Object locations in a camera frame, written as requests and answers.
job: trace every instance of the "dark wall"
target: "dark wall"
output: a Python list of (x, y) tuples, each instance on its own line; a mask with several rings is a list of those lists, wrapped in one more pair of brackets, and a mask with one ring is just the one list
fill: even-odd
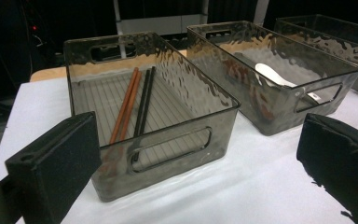
[(257, 0), (210, 0), (208, 23), (223, 21), (253, 21)]
[(358, 0), (269, 0), (264, 27), (273, 30), (276, 18), (310, 14), (358, 23)]
[(118, 0), (122, 20), (200, 14), (202, 0)]
[(56, 52), (69, 39), (115, 35), (112, 0), (21, 0), (28, 22)]
[(32, 72), (23, 14), (15, 1), (0, 0), (0, 97), (15, 94)]

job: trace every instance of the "storage bin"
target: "storage bin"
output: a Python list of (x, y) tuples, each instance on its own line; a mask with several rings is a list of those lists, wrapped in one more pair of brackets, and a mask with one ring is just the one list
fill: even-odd
[[(64, 55), (72, 114), (96, 113), (103, 165), (91, 179), (102, 201), (225, 155), (240, 103), (158, 35), (69, 40)], [(145, 71), (152, 66), (145, 132), (134, 136)], [(129, 127), (124, 140), (110, 144), (134, 67), (143, 75)]]
[[(358, 63), (358, 24), (310, 15), (278, 18), (274, 30), (295, 41)], [(358, 91), (358, 79), (352, 88)]]
[[(358, 65), (248, 21), (189, 26), (187, 37), (187, 58), (236, 97), (265, 135), (302, 124), (307, 113), (333, 113), (358, 77)], [(257, 72), (259, 63), (293, 85)]]

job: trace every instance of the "black stick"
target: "black stick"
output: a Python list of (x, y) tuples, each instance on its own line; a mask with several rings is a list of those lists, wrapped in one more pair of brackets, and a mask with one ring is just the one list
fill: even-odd
[[(138, 117), (135, 124), (135, 131), (133, 136), (137, 137), (145, 132), (147, 111), (150, 104), (150, 97), (152, 94), (153, 80), (156, 73), (156, 67), (153, 66), (152, 70), (147, 70), (145, 75), (144, 89), (142, 91), (141, 103), (139, 105)], [(135, 153), (132, 157), (132, 161), (138, 161), (139, 152)]]

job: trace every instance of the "clear plastic bin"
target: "clear plastic bin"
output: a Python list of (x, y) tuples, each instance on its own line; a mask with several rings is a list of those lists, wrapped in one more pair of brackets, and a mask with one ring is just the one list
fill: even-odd
[[(103, 165), (92, 182), (102, 201), (226, 154), (240, 103), (158, 35), (70, 40), (64, 53), (72, 113), (96, 112)], [(152, 66), (145, 132), (134, 136), (144, 74)], [(143, 75), (129, 127), (124, 140), (109, 144), (134, 67)]]
[[(295, 41), (358, 63), (358, 24), (311, 15), (278, 18), (274, 30)], [(358, 91), (358, 79), (352, 88)]]
[[(358, 77), (358, 65), (248, 21), (189, 26), (187, 36), (187, 58), (234, 95), (265, 135), (302, 124), (307, 113), (333, 113)], [(293, 85), (257, 72), (260, 63)]]

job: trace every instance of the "bin handle cutout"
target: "bin handle cutout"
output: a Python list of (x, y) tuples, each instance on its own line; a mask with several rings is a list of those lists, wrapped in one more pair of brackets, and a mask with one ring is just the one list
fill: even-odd
[(316, 102), (310, 97), (312, 99), (311, 105), (301, 105), (299, 103), (300, 101), (297, 101), (295, 112), (296, 113), (303, 112), (303, 111), (312, 109), (316, 106), (325, 105), (330, 102), (333, 102), (337, 98), (339, 93), (341, 92), (341, 89), (342, 89), (342, 83), (336, 83), (336, 84), (322, 87), (317, 90), (307, 91), (307, 92), (305, 92), (304, 96), (307, 96), (307, 95), (310, 96), (310, 94), (316, 94), (316, 95), (320, 96), (320, 100), (318, 100)]
[[(128, 157), (130, 169), (134, 173), (142, 173), (162, 164), (176, 161), (205, 149), (211, 142), (211, 137), (212, 129), (207, 127), (135, 150)], [(138, 155), (137, 161), (133, 159), (135, 155)]]
[(118, 61), (136, 56), (136, 47), (133, 43), (94, 46), (89, 50), (91, 59), (96, 63)]
[[(292, 82), (284, 79), (283, 77), (281, 77), (274, 69), (272, 69), (271, 67), (269, 67), (266, 64), (257, 63), (255, 65), (255, 70), (257, 72), (259, 72), (260, 74), (262, 74), (263, 76), (270, 79), (271, 81), (277, 83), (278, 85), (288, 86), (288, 87), (292, 87), (292, 88), (297, 86), (295, 83), (292, 83)], [(322, 98), (319, 97), (316, 93), (308, 92), (307, 95), (310, 98), (312, 98), (316, 103), (318, 103), (318, 104), (322, 103), (321, 102)]]
[(231, 34), (232, 34), (231, 30), (218, 30), (218, 31), (206, 32), (205, 38), (210, 39), (211, 37), (217, 37), (217, 36), (231, 36)]

